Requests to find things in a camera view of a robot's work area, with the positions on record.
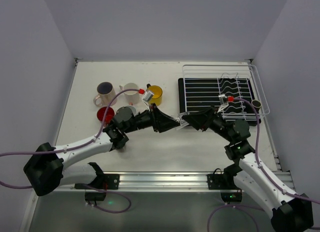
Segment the red mug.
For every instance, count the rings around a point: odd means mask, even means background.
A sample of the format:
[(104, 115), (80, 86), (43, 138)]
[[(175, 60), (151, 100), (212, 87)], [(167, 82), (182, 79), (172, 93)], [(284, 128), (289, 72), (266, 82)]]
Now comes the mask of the red mug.
[(97, 119), (102, 122), (103, 119), (104, 119), (104, 124), (107, 125), (110, 123), (110, 121), (112, 120), (112, 118), (114, 117), (115, 115), (115, 112), (114, 110), (110, 107), (107, 111), (107, 113), (105, 114), (107, 110), (107, 107), (102, 107), (98, 110), (98, 112), (96, 113), (96, 117)]

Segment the white faceted mug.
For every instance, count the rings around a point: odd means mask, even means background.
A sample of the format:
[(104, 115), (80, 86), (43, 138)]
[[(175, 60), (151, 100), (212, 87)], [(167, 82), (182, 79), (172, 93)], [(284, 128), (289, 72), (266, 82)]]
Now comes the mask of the white faceted mug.
[(139, 99), (140, 99), (139, 98), (139, 89), (140, 88), (138, 87), (137, 84), (131, 82), (131, 83), (127, 83), (124, 85), (120, 85), (119, 88), (121, 91), (130, 89), (130, 91), (124, 92), (125, 99), (128, 104), (130, 104), (130, 105), (138, 104)]

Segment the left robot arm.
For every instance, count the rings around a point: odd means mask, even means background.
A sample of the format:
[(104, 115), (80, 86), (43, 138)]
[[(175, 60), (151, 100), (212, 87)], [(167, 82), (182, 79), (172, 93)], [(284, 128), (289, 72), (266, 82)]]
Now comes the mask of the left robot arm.
[(91, 156), (119, 150), (129, 140), (127, 133), (152, 127), (155, 132), (166, 132), (178, 127), (177, 118), (161, 112), (155, 104), (148, 110), (134, 115), (126, 106), (118, 110), (99, 135), (63, 146), (53, 147), (43, 143), (23, 168), (32, 188), (38, 196), (45, 196), (60, 185), (103, 184), (103, 172), (96, 163), (89, 163), (82, 169), (75, 164)]

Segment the yellow mug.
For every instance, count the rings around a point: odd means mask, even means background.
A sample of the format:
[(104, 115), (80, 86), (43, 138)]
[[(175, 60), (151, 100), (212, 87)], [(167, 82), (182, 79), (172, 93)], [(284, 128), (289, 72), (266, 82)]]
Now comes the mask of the yellow mug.
[(160, 106), (162, 103), (162, 95), (163, 95), (162, 88), (157, 85), (150, 85), (150, 84), (147, 84), (146, 87), (147, 87), (147, 91), (151, 91), (154, 94), (152, 96), (152, 99), (148, 103), (155, 104), (156, 106)]

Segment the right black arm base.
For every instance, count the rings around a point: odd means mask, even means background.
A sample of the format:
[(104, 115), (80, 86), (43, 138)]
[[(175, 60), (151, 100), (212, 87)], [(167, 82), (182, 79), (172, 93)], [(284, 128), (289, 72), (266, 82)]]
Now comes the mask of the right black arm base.
[(243, 200), (243, 191), (234, 183), (234, 178), (220, 168), (206, 175), (207, 187), (209, 190), (218, 190), (224, 203), (241, 203)]

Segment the salmon pink mug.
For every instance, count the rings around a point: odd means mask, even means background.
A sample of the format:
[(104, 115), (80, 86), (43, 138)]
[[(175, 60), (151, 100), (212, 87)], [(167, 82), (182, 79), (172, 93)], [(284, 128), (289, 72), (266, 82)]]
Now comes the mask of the salmon pink mug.
[(128, 106), (126, 106), (126, 107), (129, 108), (129, 109), (132, 111), (132, 113), (133, 113), (134, 116), (136, 116), (136, 114), (137, 114), (137, 109), (136, 109), (134, 106), (128, 105)]

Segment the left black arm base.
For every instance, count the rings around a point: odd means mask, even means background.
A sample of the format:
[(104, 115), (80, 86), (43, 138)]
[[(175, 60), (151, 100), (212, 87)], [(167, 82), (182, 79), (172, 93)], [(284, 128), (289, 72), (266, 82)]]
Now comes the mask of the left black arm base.
[[(86, 186), (90, 186), (94, 189), (98, 190), (117, 190), (120, 183), (120, 175), (119, 174), (103, 174), (97, 176), (90, 184)], [(85, 192), (84, 199), (86, 202), (102, 202), (105, 200), (107, 196), (106, 192)]]

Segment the pale pink mug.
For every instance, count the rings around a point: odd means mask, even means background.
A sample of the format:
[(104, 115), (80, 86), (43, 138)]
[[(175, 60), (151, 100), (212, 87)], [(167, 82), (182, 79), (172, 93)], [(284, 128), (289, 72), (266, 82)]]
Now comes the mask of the pale pink mug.
[(115, 97), (115, 89), (110, 82), (102, 82), (97, 86), (97, 95), (93, 103), (97, 107), (108, 106)]

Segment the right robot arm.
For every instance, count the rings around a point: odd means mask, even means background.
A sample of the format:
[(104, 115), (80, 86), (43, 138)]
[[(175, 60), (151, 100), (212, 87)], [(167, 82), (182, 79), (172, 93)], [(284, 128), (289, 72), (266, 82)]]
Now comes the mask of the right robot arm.
[(264, 164), (258, 149), (248, 142), (247, 121), (226, 121), (215, 108), (188, 113), (182, 119), (196, 130), (211, 129), (229, 141), (225, 153), (233, 164), (223, 174), (264, 210), (276, 232), (304, 232), (313, 227), (311, 200), (298, 195)]

